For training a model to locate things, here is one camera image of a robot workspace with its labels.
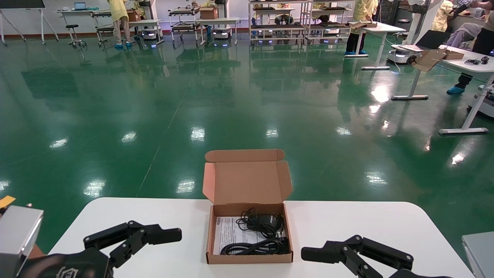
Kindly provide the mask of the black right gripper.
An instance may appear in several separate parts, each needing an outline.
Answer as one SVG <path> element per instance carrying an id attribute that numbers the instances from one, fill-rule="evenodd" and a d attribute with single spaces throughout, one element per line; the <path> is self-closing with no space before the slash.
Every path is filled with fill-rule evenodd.
<path id="1" fill-rule="evenodd" d="M 328 264 L 344 264 L 358 278 L 381 278 L 362 256 L 398 270 L 389 278 L 451 278 L 449 276 L 420 276 L 411 271 L 414 258 L 411 254 L 388 245 L 354 235 L 346 241 L 327 241 L 323 247 L 303 247 L 301 258 Z"/>

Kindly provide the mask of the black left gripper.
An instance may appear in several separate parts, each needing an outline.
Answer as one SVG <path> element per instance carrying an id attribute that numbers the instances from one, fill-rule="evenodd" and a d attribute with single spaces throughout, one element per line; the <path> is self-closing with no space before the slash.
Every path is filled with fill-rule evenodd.
<path id="1" fill-rule="evenodd" d="M 181 240 L 180 228 L 162 229 L 158 224 L 142 225 L 131 220 L 87 236 L 82 252 L 28 259 L 17 277 L 112 278 L 113 268 L 121 267 L 145 245 Z"/>

